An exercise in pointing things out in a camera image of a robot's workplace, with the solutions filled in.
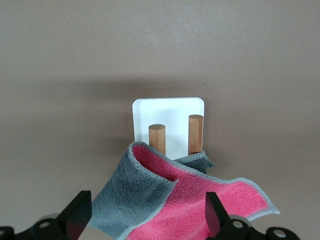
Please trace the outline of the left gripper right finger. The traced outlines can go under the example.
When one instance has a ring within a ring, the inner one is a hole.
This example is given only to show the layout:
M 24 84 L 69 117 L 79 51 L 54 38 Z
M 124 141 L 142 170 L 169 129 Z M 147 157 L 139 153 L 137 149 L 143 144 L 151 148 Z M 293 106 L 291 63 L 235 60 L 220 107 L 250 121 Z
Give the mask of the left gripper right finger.
M 205 220 L 210 237 L 232 237 L 232 220 L 215 192 L 205 196 Z

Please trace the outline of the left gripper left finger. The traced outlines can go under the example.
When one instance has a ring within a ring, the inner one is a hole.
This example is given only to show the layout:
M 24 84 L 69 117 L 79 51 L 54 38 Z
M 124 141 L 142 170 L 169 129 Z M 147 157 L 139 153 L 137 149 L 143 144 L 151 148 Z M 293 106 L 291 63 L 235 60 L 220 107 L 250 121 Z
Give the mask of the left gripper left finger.
M 82 190 L 57 216 L 57 221 L 65 235 L 81 235 L 91 217 L 91 191 Z

